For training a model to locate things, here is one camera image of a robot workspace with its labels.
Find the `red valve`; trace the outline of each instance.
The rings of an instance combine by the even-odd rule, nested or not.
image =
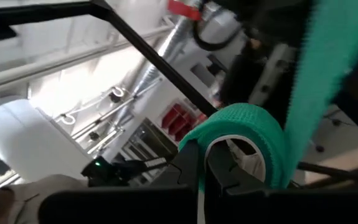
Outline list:
[[[196,7],[187,6],[183,2],[178,2],[175,0],[169,0],[167,9],[173,14],[186,16],[194,21],[201,20],[201,13]]]

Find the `silver hose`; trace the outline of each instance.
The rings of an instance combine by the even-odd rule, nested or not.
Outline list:
[[[188,4],[192,6],[198,6],[200,4],[200,0],[190,0],[188,2]],[[171,33],[157,47],[158,54],[168,63],[173,63],[184,44],[187,43],[191,28],[192,20],[181,16]],[[139,69],[140,72],[138,75],[133,78],[134,82],[127,85],[126,89],[132,94],[132,96],[137,95],[137,93],[147,88],[155,79],[159,77],[159,70],[154,65],[149,62],[143,63],[143,65],[144,66]],[[115,124],[120,123],[129,108],[129,106],[123,108],[116,115],[114,121]]]

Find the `green tape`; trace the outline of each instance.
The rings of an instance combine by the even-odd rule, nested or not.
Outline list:
[[[182,149],[187,141],[196,139],[202,150],[201,154],[205,155],[213,140],[230,134],[246,136],[253,141],[265,159],[265,182],[274,188],[285,187],[280,180],[281,161],[285,158],[282,153],[285,153],[286,148],[284,133],[278,122],[258,106],[237,103],[216,112],[206,122],[189,132],[180,142],[179,149]]]
[[[238,134],[252,140],[266,163],[265,183],[286,187],[343,78],[358,60],[358,1],[318,1],[292,92],[285,132],[264,109],[231,105],[192,130],[179,145],[196,139],[203,154],[218,137]]]

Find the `metal rod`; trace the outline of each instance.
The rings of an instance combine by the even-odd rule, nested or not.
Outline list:
[[[326,174],[326,175],[330,175],[331,177],[341,177],[344,179],[358,181],[358,173],[356,173],[356,172],[349,172],[346,170],[340,170],[340,169],[335,169],[335,168],[331,168],[331,167],[324,167],[324,166],[319,166],[316,164],[309,164],[307,162],[300,162],[298,164],[298,169],[304,170],[304,171],[315,172],[318,174]]]
[[[352,170],[351,172],[355,172],[358,173],[358,168]],[[327,187],[331,187],[331,186],[335,186],[335,185],[339,185],[342,182],[346,181],[345,178],[340,178],[340,177],[330,177],[330,178],[326,178],[323,180],[319,180],[317,182],[313,182],[310,183],[308,185],[305,185],[304,187],[307,189],[320,189],[320,188],[327,188]],[[358,182],[347,185],[347,188],[353,187],[355,185],[358,185]]]
[[[119,138],[124,132],[125,132],[125,130],[122,130],[121,132],[119,132],[116,136],[114,136],[113,139],[106,142],[103,147],[109,146],[111,143],[113,143],[113,141],[115,141],[115,139]]]
[[[14,174],[12,177],[8,178],[7,180],[5,180],[4,182],[2,182],[0,184],[0,188],[7,186],[9,184],[14,183],[15,181],[17,181],[18,179],[20,179],[20,176],[18,174]]]
[[[115,11],[98,6],[92,15],[103,19],[115,27],[130,43],[136,47],[169,81],[173,83],[198,109],[210,116],[217,110],[174,68],[147,44]]]
[[[93,8],[92,6],[93,3],[91,1],[84,1],[2,7],[0,8],[0,23],[12,26],[82,16],[89,14]]]
[[[108,112],[107,114],[103,115],[101,118],[97,119],[96,121],[92,122],[91,124],[89,124],[88,126],[84,127],[82,130],[78,131],[77,133],[75,133],[72,138],[74,140],[78,140],[79,138],[81,138],[82,136],[92,132],[95,128],[97,128],[97,126],[101,125],[102,123],[104,123],[106,120],[108,120],[109,118],[111,118],[112,115],[114,115],[116,112],[118,112],[120,109],[122,109],[123,107],[125,107],[126,105],[130,104],[132,101],[137,100],[140,96],[142,96],[143,94],[145,94],[147,91],[149,91],[150,89],[154,88],[158,83],[160,83],[162,81],[161,78],[155,80],[154,82],[152,82],[152,84],[150,84],[149,87],[145,88],[143,91],[139,92],[137,95],[135,96],[131,96],[129,97],[127,100],[125,100],[122,104],[120,104],[118,107],[116,107],[115,109],[111,110],[110,112]]]
[[[112,131],[110,134],[108,134],[107,136],[105,136],[105,138],[99,140],[94,146],[91,146],[89,150],[87,150],[87,154],[91,154],[94,151],[96,151],[99,147],[103,146],[104,143],[108,142],[108,140],[110,140],[111,138],[113,138],[114,136],[120,136],[124,131],[120,130],[120,131]]]

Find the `red object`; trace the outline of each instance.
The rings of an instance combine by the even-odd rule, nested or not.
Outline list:
[[[168,133],[171,135],[177,134],[184,126],[187,124],[187,118],[188,114],[186,113],[183,116],[179,116],[176,118],[173,123],[169,126]]]
[[[175,105],[173,105],[172,109],[170,109],[169,112],[167,112],[165,117],[162,119],[162,128],[170,127],[170,125],[172,125],[172,123],[180,115],[184,115],[185,113],[186,112],[184,111],[183,107],[180,104],[175,103]]]
[[[208,119],[208,117],[205,114],[200,114],[197,117],[197,120],[194,122],[193,127],[195,128],[196,126],[202,124],[204,121],[206,121]]]
[[[174,135],[174,140],[181,141],[184,136],[191,131],[191,127],[192,125],[190,124],[185,125],[177,134]]]
[[[183,2],[169,0],[167,9],[173,14],[186,16],[194,21],[201,20],[201,13],[196,7],[187,6]]]

